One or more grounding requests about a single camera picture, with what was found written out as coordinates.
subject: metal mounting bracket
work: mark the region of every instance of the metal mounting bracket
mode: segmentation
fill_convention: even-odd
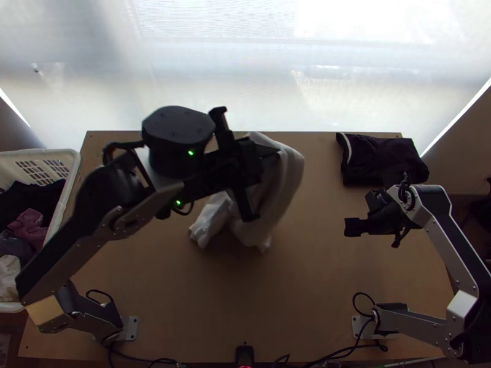
[[[351,317],[351,327],[353,329],[353,336],[355,339],[358,338],[361,328],[363,325],[370,319],[371,317],[365,316],[352,316]],[[367,325],[367,327],[363,330],[361,334],[362,340],[390,340],[395,337],[395,334],[390,334],[386,336],[374,334],[376,327],[376,322],[372,321]]]

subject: white towel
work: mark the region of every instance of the white towel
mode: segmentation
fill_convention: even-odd
[[[247,247],[265,252],[271,245],[271,231],[286,212],[303,176],[304,156],[293,148],[259,132],[251,132],[257,144],[278,148],[279,162],[265,173],[263,181],[250,188],[250,200],[260,218],[250,223],[241,220],[239,210],[226,192],[212,195],[189,230],[200,248],[227,225]]]

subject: white cloth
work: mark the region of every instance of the white cloth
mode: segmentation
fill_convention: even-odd
[[[259,132],[251,132],[257,144],[278,148],[279,162],[265,173],[263,181],[249,190],[250,200],[260,218],[244,223],[235,202],[226,192],[212,195],[189,230],[191,239],[200,248],[227,225],[247,247],[258,247],[261,252],[271,245],[271,231],[286,212],[303,176],[304,156],[293,148],[276,142]]]
[[[20,272],[20,261],[16,256],[0,258],[0,302],[18,302],[15,277]]]

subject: dark clothing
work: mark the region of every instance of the dark clothing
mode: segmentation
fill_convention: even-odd
[[[50,226],[64,185],[64,179],[45,186],[14,182],[9,190],[0,194],[0,231],[29,208],[43,214],[41,226]]]
[[[14,237],[12,231],[3,230],[0,234],[0,256],[16,256],[20,267],[24,267],[34,256],[34,250],[28,242]]]
[[[373,138],[336,133],[343,147],[341,172],[345,185],[384,186],[399,184],[404,171],[408,182],[428,180],[430,171],[409,138]]]

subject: laundry basket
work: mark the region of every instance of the laundry basket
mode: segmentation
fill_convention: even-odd
[[[7,190],[19,181],[24,184],[48,185],[65,179],[66,183],[56,205],[55,213],[44,243],[56,233],[80,168],[80,153],[74,150],[19,150],[0,152],[0,188]],[[0,313],[16,313],[20,303],[0,302]]]

